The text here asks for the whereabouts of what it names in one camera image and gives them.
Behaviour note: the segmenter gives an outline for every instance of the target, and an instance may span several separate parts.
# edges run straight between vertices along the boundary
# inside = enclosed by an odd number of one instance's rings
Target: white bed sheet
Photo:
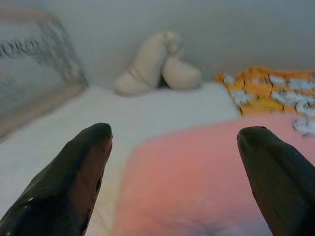
[[[107,236],[122,172],[137,145],[156,135],[239,117],[225,87],[214,82],[195,91],[161,89],[135,98],[90,87],[0,144],[0,218],[67,141],[82,129],[105,122],[112,126],[113,150],[86,236]]]

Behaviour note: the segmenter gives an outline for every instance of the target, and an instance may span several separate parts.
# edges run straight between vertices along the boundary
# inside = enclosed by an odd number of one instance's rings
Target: fabric
[[[52,15],[0,5],[0,138],[86,85],[63,26]]]
[[[286,112],[299,115],[292,125],[303,135],[315,135],[315,70],[282,71],[253,67],[237,76],[220,73],[242,115]]]
[[[173,90],[190,90],[201,85],[200,70],[180,61],[176,57],[169,57],[162,70],[162,75]]]
[[[239,117],[225,87],[214,82],[190,92],[160,89],[132,99],[90,86],[0,143],[0,218],[66,142],[82,128],[106,122],[113,128],[113,150],[86,236],[110,236],[122,174],[138,145],[157,135]]]
[[[244,117],[145,142],[126,167],[113,236],[271,236],[236,136],[244,127],[267,127],[315,164],[315,139],[302,138],[291,119]]]
[[[131,67],[114,82],[118,95],[139,95],[159,85],[161,70],[169,54],[176,55],[182,48],[182,39],[176,33],[158,32],[140,47]]]

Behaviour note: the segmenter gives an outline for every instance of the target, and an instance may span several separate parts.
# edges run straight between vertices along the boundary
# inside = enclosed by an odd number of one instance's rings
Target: white wall
[[[108,86],[149,34],[176,30],[209,79],[263,64],[314,67],[314,0],[43,0],[68,29],[88,78]]]
[[[42,6],[42,0],[0,0],[0,3],[12,4],[12,5],[23,5],[35,8],[40,8]]]

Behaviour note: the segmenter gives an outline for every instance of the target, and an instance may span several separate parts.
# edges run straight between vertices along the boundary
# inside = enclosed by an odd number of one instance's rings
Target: white stuffed toy
[[[141,46],[132,66],[114,82],[118,95],[132,96],[157,88],[163,75],[174,90],[200,85],[201,72],[183,62],[183,41],[173,32],[158,32]]]

